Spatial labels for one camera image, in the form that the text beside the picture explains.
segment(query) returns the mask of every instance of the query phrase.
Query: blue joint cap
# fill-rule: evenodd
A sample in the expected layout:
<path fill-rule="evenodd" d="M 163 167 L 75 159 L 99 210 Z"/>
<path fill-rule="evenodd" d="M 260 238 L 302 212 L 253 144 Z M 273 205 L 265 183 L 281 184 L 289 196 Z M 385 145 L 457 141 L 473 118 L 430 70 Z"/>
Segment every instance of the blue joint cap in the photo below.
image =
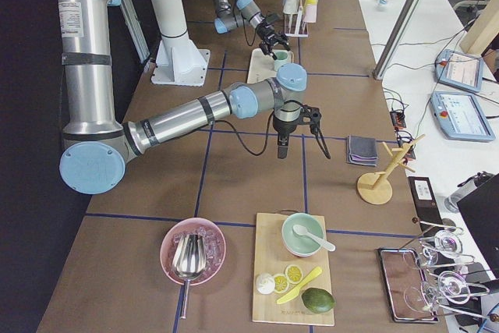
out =
<path fill-rule="evenodd" d="M 258 113 L 258 99 L 253 90 L 246 86 L 239 86 L 231 91 L 228 100 L 232 106 L 232 113 L 238 119 L 247 119 Z"/>
<path fill-rule="evenodd" d="M 84 194 L 100 194 L 115 187 L 125 174 L 125 161 L 113 147 L 101 142 L 73 144 L 61 156 L 64 182 Z"/>
<path fill-rule="evenodd" d="M 227 27 L 225 26 L 224 22 L 221 19 L 219 18 L 215 19 L 214 23 L 217 33 L 219 34 L 227 33 Z"/>
<path fill-rule="evenodd" d="M 300 92 L 306 89 L 306 70 L 299 64 L 284 64 L 279 68 L 276 78 L 288 90 Z"/>
<path fill-rule="evenodd" d="M 122 4 L 122 0 L 109 0 L 108 7 L 119 7 Z"/>
<path fill-rule="evenodd" d="M 245 8 L 248 4 L 251 4 L 253 2 L 253 0 L 237 0 L 237 2 L 235 3 L 235 6 L 238 8 L 238 9 L 243 9 Z"/>

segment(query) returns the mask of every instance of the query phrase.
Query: avocado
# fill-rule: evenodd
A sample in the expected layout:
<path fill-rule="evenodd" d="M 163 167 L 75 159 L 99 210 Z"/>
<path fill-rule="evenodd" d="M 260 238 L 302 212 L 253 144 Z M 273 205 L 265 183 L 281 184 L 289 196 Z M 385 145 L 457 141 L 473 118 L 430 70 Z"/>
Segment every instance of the avocado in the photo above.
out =
<path fill-rule="evenodd" d="M 314 314 L 323 314 L 331 310 L 336 301 L 333 296 L 324 289 L 308 288 L 302 294 L 303 304 Z"/>

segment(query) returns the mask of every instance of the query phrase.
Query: garlic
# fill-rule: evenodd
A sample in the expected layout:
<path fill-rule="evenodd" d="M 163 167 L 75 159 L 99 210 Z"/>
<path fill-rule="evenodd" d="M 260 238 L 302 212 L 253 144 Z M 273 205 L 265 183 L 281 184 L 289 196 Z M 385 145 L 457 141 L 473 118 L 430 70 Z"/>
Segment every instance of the garlic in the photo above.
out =
<path fill-rule="evenodd" d="M 257 281 L 255 282 L 257 290 L 261 294 L 270 294 L 274 291 L 275 281 L 272 275 L 268 273 L 262 273 L 258 275 Z"/>

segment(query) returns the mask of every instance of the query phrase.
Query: white spoon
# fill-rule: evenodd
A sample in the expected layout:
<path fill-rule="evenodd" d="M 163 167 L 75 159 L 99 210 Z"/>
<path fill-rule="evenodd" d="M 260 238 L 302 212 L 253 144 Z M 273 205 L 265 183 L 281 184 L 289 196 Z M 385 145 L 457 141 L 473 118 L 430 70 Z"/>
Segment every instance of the white spoon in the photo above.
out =
<path fill-rule="evenodd" d="M 336 250 L 335 245 L 326 241 L 325 239 L 319 238 L 319 237 L 315 236 L 314 234 L 310 233 L 309 230 L 303 225 L 294 224 L 293 225 L 293 232 L 299 236 L 307 236 L 307 237 L 313 239 L 315 242 L 319 243 L 327 251 L 335 251 Z"/>

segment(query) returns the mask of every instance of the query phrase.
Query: green bowl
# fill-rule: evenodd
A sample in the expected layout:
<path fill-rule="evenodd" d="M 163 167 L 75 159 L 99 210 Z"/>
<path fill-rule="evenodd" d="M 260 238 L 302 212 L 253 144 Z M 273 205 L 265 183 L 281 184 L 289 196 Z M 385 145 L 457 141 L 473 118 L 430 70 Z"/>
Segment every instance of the green bowl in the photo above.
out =
<path fill-rule="evenodd" d="M 299 236 L 293 232 L 293 225 L 300 224 L 305 226 L 310 233 L 319 238 L 324 238 L 325 233 L 318 220 L 313 216 L 304 213 L 292 214 L 285 219 L 282 224 L 282 240 L 286 249 L 297 257 L 309 257 L 314 255 L 320 249 L 320 245 L 307 236 Z"/>

